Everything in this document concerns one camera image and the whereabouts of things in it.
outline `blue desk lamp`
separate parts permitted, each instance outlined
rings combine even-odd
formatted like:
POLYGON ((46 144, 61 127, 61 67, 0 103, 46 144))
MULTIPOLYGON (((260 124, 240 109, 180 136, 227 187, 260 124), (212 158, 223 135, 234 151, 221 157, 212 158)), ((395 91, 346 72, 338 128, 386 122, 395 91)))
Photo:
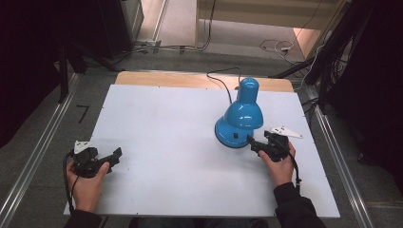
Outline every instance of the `blue desk lamp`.
POLYGON ((248 144, 247 135, 253 136, 254 129, 263 126, 263 116, 256 99, 259 83, 253 78, 240 81, 238 98, 216 122, 217 139, 231 148, 242 148, 248 144))

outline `lamp base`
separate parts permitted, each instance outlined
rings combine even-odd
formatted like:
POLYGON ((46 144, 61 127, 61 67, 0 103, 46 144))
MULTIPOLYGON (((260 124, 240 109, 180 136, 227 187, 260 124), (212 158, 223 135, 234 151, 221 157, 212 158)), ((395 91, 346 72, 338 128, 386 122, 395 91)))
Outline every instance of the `lamp base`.
POLYGON ((223 117, 216 122, 215 133, 220 143, 230 148, 243 148, 248 144, 247 135, 253 136, 253 130, 236 128, 223 117))

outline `table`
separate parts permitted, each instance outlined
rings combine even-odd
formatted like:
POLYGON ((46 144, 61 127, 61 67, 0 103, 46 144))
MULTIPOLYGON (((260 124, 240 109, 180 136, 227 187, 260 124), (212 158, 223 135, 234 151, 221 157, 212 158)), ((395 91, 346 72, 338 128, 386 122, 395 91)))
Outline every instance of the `table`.
MULTIPOLYGON (((233 87, 238 77, 220 78, 235 98, 237 91, 233 87)), ((258 81, 262 88, 258 104, 265 123, 255 131, 255 138, 263 142, 263 129, 278 124, 302 134, 302 140, 290 139, 297 149, 303 179, 301 194, 312 199, 319 216, 339 217, 290 82, 258 81)), ((201 74, 119 74, 116 85, 108 91, 91 138, 100 158, 117 147, 123 151, 121 163, 106 176, 98 214, 236 218, 274 215, 274 187, 264 163, 248 146, 231 149, 215 138, 215 121, 228 106, 226 92, 214 89, 219 87, 201 74)))
MULTIPOLYGON (((196 46, 199 19, 210 19, 213 1, 197 1, 196 46)), ((335 28, 348 6, 346 0, 220 0, 216 2, 214 20, 294 28, 301 51, 305 58, 309 58, 327 32, 335 28)))

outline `finger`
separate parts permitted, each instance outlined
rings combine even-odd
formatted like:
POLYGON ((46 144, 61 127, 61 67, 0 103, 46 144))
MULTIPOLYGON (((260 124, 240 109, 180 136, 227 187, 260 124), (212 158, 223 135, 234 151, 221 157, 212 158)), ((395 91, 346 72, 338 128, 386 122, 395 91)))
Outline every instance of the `finger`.
POLYGON ((288 147, 290 148, 290 153, 293 157, 296 156, 296 149, 294 148, 293 144, 291 142, 288 142, 288 147))
POLYGON ((267 165, 270 165, 270 163, 272 162, 270 157, 262 150, 259 151, 259 156, 267 165))
POLYGON ((102 180, 109 169, 109 162, 105 162, 98 170, 97 179, 102 180))
POLYGON ((71 161, 67 164, 67 171, 73 171, 74 167, 73 167, 74 161, 71 161))

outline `black curtain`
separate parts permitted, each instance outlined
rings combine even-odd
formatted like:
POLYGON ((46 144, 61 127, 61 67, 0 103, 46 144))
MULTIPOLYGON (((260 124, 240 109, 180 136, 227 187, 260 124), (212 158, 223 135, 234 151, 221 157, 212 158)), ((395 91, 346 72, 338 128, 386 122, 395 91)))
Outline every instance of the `black curtain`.
POLYGON ((0 147, 60 83, 53 63, 66 34, 62 1, 10 1, 0 8, 0 147))
POLYGON ((358 147, 403 192, 403 3, 376 1, 331 105, 359 133, 358 147))

